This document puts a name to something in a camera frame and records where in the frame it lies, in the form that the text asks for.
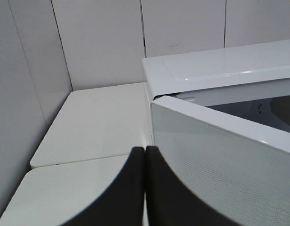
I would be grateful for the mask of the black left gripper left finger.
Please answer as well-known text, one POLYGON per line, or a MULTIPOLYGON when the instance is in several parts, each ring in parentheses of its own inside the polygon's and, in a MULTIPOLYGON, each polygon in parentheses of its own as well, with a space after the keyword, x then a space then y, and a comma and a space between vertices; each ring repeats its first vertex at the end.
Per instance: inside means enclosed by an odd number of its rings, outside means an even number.
POLYGON ((141 226, 145 195, 145 150, 133 147, 122 169, 88 207, 64 226, 141 226))

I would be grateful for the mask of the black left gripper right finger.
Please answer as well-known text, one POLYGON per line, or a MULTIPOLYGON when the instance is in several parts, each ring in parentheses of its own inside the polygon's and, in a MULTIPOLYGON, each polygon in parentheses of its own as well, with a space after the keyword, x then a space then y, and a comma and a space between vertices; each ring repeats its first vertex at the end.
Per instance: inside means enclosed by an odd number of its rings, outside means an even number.
POLYGON ((145 150, 145 196, 151 226, 236 226, 175 175, 156 146, 145 150))

